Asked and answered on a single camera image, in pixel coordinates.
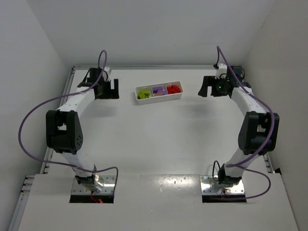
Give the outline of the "green square lego brick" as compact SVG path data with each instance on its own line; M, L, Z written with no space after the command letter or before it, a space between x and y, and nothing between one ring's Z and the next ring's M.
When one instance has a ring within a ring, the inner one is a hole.
M142 99L148 99L151 97L151 93L149 90L141 90L137 92L137 99L142 100Z

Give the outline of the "red lego brick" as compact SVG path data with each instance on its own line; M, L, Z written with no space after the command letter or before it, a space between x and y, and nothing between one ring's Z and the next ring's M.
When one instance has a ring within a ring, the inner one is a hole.
M177 93L175 90L173 90L173 87L172 87L172 86L168 86L168 87L167 87L167 92L168 92L168 94Z

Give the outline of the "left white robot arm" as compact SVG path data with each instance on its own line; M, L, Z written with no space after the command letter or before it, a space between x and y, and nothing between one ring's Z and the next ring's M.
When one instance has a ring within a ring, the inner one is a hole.
M94 189L102 185L96 166L81 152L83 132L79 117L94 100L119 99L118 79L111 69L90 68L67 102L46 113L47 146L60 153L72 167L78 184Z

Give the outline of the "purple lego piece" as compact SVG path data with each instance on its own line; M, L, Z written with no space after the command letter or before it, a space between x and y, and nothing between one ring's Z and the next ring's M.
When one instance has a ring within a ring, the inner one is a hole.
M167 95L167 90L164 86L157 86L152 88L153 96Z

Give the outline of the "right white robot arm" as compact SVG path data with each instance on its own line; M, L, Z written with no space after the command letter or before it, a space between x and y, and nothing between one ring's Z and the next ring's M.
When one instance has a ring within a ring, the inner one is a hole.
M242 80L244 73L240 66L228 68L225 64L215 64L214 69L216 74L204 77L198 95L207 97L210 87L211 96L229 96L244 116L238 149L220 167L217 178L220 185L237 185L255 159L274 150L280 117L256 98L250 84Z

